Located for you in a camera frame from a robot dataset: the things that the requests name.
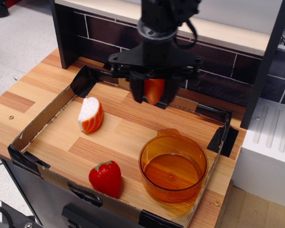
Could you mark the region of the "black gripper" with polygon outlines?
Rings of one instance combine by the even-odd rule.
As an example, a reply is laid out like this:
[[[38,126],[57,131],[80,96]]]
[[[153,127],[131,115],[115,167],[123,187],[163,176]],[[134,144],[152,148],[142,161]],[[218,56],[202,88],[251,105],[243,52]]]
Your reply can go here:
[[[176,42],[177,27],[159,32],[139,20],[138,32],[143,40],[137,47],[109,56],[111,74],[129,80],[138,103],[143,101],[145,80],[166,79],[163,102],[169,105],[180,81],[199,77],[202,58],[185,51],[192,45],[186,47]]]

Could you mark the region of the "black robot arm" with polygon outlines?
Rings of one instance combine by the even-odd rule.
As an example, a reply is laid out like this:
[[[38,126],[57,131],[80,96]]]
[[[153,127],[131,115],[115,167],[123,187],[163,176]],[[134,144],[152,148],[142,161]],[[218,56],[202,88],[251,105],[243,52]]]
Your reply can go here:
[[[203,59],[189,53],[197,41],[190,18],[198,0],[143,0],[135,48],[109,56],[113,78],[130,83],[134,100],[162,109],[174,100],[181,83],[199,79]]]

